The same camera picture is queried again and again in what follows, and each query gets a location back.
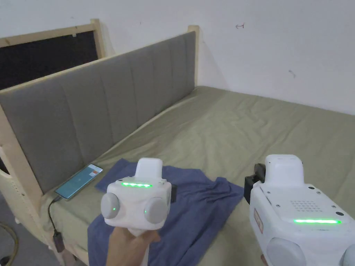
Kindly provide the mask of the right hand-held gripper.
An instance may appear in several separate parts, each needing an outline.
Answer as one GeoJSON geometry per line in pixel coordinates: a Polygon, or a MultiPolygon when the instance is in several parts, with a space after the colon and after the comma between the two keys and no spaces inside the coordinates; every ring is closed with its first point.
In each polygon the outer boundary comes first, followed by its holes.
{"type": "Polygon", "coordinates": [[[304,181],[302,161],[271,154],[245,177],[249,219],[268,266],[353,266],[355,221],[304,181]]]}

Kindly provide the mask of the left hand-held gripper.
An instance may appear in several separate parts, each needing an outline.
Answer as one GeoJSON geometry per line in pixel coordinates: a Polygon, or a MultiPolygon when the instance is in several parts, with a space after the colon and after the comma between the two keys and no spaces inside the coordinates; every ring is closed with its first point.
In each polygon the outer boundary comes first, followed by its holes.
{"type": "Polygon", "coordinates": [[[135,236],[162,228],[176,201],[176,187],[162,173],[161,159],[141,158],[133,176],[110,183],[101,200],[105,223],[135,236]]]}

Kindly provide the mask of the person's left hand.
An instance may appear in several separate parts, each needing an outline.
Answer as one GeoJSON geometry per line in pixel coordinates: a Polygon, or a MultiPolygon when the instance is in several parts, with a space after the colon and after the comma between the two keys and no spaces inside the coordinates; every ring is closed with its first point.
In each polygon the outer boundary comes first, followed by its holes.
{"type": "Polygon", "coordinates": [[[134,236],[127,228],[115,227],[109,238],[107,266],[140,266],[152,242],[159,242],[157,231],[134,236]]]}

